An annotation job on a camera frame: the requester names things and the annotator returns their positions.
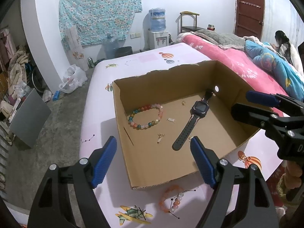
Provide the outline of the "small gold charm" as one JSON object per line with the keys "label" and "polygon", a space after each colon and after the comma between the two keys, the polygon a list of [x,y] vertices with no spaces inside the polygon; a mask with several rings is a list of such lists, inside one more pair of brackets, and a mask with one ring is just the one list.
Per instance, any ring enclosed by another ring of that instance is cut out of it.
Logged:
{"label": "small gold charm", "polygon": [[164,136],[165,136],[165,134],[163,134],[163,133],[159,133],[159,134],[158,134],[157,144],[160,143],[160,141],[162,140],[162,138],[163,138]]}

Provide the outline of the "white plastic bag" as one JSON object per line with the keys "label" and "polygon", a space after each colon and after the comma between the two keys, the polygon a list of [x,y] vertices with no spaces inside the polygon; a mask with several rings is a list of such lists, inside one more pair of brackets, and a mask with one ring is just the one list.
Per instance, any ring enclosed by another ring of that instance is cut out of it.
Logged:
{"label": "white plastic bag", "polygon": [[85,71],[76,64],[71,65],[64,74],[63,83],[59,84],[59,90],[70,94],[81,87],[88,80]]}

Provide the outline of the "blue patterned blanket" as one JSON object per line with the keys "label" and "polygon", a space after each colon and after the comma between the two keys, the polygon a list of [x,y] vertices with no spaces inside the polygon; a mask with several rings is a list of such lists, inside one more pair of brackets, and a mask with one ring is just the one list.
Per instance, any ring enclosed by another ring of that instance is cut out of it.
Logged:
{"label": "blue patterned blanket", "polygon": [[272,75],[290,97],[303,101],[303,76],[296,68],[269,44],[254,37],[246,36],[244,39],[245,51],[253,63]]}

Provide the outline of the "blue water jug on dispenser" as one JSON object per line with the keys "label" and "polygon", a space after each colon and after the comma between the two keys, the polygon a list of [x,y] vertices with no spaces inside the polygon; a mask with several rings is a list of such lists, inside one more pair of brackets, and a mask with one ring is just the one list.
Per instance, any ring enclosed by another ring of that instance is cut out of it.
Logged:
{"label": "blue water jug on dispenser", "polygon": [[166,30],[165,9],[154,8],[149,10],[150,31],[162,32]]}

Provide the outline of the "grey metal cabinet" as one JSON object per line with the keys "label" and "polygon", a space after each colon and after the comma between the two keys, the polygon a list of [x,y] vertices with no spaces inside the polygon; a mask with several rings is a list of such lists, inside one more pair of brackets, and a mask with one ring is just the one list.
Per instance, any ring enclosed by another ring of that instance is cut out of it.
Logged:
{"label": "grey metal cabinet", "polygon": [[9,129],[15,135],[14,143],[19,150],[33,148],[50,114],[50,108],[37,91],[32,89],[9,123]]}

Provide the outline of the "black pink smartwatch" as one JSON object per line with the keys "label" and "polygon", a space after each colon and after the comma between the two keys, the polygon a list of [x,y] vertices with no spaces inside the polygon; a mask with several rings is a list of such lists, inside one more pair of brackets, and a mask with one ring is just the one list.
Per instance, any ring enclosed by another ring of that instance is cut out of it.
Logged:
{"label": "black pink smartwatch", "polygon": [[191,117],[182,132],[177,137],[176,141],[172,145],[172,149],[174,151],[178,151],[182,148],[191,132],[193,131],[197,122],[204,118],[209,110],[209,100],[213,96],[214,91],[211,89],[207,89],[205,92],[205,96],[203,99],[198,100],[194,103],[193,107],[190,110]]}

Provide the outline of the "wooden chair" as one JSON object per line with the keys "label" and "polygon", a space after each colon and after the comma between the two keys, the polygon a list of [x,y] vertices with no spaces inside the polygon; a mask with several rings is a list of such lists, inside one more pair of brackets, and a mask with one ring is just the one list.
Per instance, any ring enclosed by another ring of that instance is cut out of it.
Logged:
{"label": "wooden chair", "polygon": [[182,11],[180,12],[180,26],[179,32],[191,32],[191,31],[198,31],[201,28],[198,26],[198,17],[200,14],[196,12],[190,11]]}

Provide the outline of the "black trash bin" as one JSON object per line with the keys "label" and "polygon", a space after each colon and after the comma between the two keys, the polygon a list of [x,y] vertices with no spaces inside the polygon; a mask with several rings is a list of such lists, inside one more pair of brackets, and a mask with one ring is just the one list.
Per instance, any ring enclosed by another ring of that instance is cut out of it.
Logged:
{"label": "black trash bin", "polygon": [[115,58],[129,56],[132,54],[133,54],[133,50],[131,46],[120,47],[115,52]]}

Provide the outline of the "brown cardboard box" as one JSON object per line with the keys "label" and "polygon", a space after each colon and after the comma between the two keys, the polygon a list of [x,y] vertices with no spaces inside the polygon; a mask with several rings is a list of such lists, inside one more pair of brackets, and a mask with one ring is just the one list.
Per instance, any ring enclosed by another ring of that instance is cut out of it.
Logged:
{"label": "brown cardboard box", "polygon": [[[261,165],[265,177],[274,172],[280,164],[274,143],[230,114],[234,104],[246,103],[250,85],[222,63],[203,61],[113,82],[116,122],[132,189],[161,185],[197,171],[189,141],[178,151],[172,145],[189,121],[194,103],[214,88],[219,91],[192,135],[237,166],[243,166],[238,158],[243,151]],[[159,133],[165,136],[157,144]]]}

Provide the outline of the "dark red door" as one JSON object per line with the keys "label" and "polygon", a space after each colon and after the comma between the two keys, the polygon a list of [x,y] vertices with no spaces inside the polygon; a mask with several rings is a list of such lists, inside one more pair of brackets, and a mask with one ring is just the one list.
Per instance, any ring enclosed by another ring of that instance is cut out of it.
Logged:
{"label": "dark red door", "polygon": [[264,0],[236,0],[234,34],[261,39],[264,20]]}

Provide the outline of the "pile of clothes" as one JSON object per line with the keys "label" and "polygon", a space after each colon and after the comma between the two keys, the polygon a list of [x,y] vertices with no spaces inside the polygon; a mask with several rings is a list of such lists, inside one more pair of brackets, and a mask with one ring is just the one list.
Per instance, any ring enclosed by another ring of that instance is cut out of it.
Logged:
{"label": "pile of clothes", "polygon": [[8,27],[1,29],[1,114],[8,118],[13,105],[9,98],[17,99],[16,88],[27,83],[26,64],[29,52],[26,46],[15,46]]}

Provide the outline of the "white water dispenser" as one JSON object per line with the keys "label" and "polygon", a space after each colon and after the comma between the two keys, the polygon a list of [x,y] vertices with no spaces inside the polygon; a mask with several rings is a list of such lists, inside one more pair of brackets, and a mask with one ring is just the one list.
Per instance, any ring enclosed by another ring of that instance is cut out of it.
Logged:
{"label": "white water dispenser", "polygon": [[168,31],[153,32],[149,30],[148,39],[149,39],[149,49],[166,47],[169,45],[169,32]]}

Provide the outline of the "teal floral wall cloth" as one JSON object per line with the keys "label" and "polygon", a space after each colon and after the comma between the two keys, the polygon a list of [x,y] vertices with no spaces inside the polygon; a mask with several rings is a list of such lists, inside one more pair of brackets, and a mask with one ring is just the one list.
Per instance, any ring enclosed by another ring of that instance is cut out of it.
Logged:
{"label": "teal floral wall cloth", "polygon": [[60,34],[65,38],[76,26],[83,46],[101,44],[107,35],[125,40],[141,11],[141,0],[59,0]]}

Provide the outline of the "pink floral quilt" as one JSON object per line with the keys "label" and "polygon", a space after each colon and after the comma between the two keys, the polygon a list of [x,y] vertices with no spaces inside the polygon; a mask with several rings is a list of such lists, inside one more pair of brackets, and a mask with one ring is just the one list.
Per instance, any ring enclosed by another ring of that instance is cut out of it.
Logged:
{"label": "pink floral quilt", "polygon": [[220,61],[258,92],[287,95],[271,75],[251,61],[243,46],[219,44],[214,38],[199,32],[181,33],[176,42],[186,43],[210,59]]}

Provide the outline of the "person with black hair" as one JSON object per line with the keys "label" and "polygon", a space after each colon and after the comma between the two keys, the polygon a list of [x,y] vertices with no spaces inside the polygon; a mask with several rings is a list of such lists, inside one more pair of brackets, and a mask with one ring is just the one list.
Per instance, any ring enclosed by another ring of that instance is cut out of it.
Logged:
{"label": "person with black hair", "polygon": [[275,40],[278,45],[277,51],[299,72],[302,68],[302,64],[295,46],[281,30],[275,32]]}

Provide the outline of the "empty water jug on floor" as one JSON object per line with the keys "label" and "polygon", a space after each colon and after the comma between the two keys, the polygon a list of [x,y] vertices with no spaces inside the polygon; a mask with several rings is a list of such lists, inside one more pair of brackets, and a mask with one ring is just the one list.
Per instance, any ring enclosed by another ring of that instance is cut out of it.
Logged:
{"label": "empty water jug on floor", "polygon": [[108,33],[105,41],[103,42],[103,47],[107,59],[115,58],[116,50],[119,48],[118,39]]}

